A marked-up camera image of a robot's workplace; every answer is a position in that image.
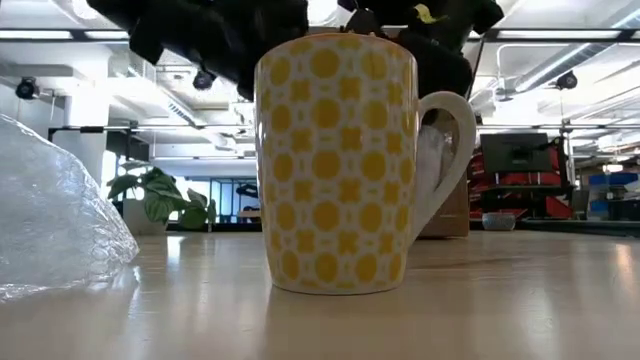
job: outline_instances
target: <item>mug handle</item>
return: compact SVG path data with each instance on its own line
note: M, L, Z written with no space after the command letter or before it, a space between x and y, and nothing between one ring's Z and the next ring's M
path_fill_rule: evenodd
M440 181L436 190L433 194L429 195L428 199L416 199L416 201L426 201L428 205L425 207L424 213L419 214L420 219L424 220L416 221L414 217L413 233L411 234L412 243L458 185L460 177L462 177L462 174L464 174L467 169L476 143L475 115L467 100L462 96L448 91L439 91L422 98L418 106L420 119L424 117L427 111L432 109L448 111L458 123L459 136L453 163L445 172L445 176L442 181ZM417 177L420 176L420 174L416 172L414 176Z

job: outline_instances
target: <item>yellow patterned mug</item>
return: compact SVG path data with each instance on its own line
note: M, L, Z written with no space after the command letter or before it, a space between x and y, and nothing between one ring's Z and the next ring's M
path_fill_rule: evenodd
M414 176L420 119L434 108L458 121L458 150L438 188L414 199L424 193ZM471 157L468 103L445 92L418 100L411 53L374 36L336 33L282 44L260 60L256 115L273 283L311 294L400 285L409 246ZM416 201L427 205L414 215Z

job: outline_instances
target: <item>ceiling light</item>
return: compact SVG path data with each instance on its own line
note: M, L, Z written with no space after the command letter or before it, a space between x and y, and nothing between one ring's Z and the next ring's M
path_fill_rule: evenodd
M98 40L127 40L129 34L126 31L85 31L84 33L90 39Z
M72 36L64 30L0 30L0 39L66 40L72 39Z
M602 171L605 173L620 172L622 170L624 170L624 167L620 164L602 165Z
M501 30L498 39L615 39L620 30Z
M638 16L640 16L640 9L632 12L631 14L627 15L627 17L625 17L624 19L618 21L617 23L615 23L612 27L620 27L623 26L624 24L628 23L631 19L633 18L637 18Z

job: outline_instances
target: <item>blue object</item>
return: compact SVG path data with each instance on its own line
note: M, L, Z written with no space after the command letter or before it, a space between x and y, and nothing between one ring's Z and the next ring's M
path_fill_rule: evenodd
M610 175L600 174L589 176L589 185L627 185L638 180L636 173L613 173Z
M594 200L590 204L591 212L594 213L608 213L609 204L604 200Z

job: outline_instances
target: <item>plant pot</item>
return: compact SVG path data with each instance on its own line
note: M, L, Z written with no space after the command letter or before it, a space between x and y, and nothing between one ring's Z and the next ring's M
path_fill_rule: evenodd
M125 199L123 218L133 236L164 235L167 224L151 222L144 211L144 201Z

